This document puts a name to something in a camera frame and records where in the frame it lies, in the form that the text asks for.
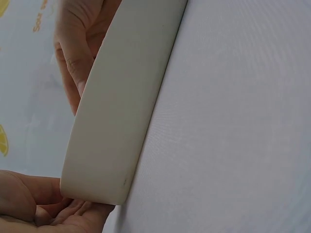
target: fingernail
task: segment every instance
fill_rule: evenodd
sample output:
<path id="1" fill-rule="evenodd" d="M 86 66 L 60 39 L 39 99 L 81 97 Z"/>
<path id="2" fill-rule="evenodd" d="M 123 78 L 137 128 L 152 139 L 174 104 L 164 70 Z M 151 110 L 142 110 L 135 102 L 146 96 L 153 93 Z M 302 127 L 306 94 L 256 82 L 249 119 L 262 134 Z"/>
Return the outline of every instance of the fingernail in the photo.
<path id="1" fill-rule="evenodd" d="M 85 82 L 80 82 L 78 83 L 78 91 L 79 91 L 79 95 L 80 97 L 82 96 L 83 92 L 84 92 L 84 88 L 86 86 Z"/>

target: skin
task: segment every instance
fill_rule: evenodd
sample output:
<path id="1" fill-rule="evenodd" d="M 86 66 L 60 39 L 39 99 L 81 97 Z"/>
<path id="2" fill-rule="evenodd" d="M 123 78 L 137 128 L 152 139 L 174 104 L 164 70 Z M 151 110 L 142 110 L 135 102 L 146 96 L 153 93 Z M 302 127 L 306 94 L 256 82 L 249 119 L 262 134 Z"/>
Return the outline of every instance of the skin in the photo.
<path id="1" fill-rule="evenodd" d="M 54 35 L 55 56 L 71 109 L 80 97 L 121 0 L 62 0 Z"/>
<path id="2" fill-rule="evenodd" d="M 101 233 L 114 206 L 63 198 L 59 182 L 0 170 L 0 232 Z"/>
<path id="3" fill-rule="evenodd" d="M 74 114 L 121 0 L 61 0 L 55 56 Z M 63 198 L 58 178 L 0 170 L 0 232 L 101 233 L 114 206 Z"/>

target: gray fabric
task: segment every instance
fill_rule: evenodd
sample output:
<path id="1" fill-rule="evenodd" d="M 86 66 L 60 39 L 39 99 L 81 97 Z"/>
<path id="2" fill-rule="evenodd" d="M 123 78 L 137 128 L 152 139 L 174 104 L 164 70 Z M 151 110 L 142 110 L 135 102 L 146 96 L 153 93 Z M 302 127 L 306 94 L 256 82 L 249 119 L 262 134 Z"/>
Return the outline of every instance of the gray fabric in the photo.
<path id="1" fill-rule="evenodd" d="M 311 232 L 310 22 L 190 0 L 116 233 Z"/>

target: yellow lemon slice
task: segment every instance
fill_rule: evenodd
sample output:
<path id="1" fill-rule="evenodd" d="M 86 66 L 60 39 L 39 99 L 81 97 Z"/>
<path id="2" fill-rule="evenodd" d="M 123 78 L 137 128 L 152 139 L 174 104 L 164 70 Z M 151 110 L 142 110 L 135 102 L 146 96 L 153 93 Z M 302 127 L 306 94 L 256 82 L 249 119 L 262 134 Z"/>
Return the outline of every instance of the yellow lemon slice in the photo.
<path id="1" fill-rule="evenodd" d="M 4 15 L 6 8 L 8 8 L 10 0 L 0 0 L 0 17 Z"/>
<path id="2" fill-rule="evenodd" d="M 0 151 L 4 156 L 6 156 L 9 152 L 8 139 L 2 125 L 0 125 Z"/>

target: white plastic piece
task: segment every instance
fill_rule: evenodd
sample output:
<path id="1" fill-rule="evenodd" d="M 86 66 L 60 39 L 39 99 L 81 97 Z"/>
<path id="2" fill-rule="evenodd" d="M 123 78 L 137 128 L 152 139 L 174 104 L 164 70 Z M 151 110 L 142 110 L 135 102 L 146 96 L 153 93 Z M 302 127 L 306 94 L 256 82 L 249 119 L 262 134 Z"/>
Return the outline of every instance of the white plastic piece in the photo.
<path id="1" fill-rule="evenodd" d="M 65 197 L 125 202 L 186 4 L 122 1 L 72 128 L 61 178 Z"/>

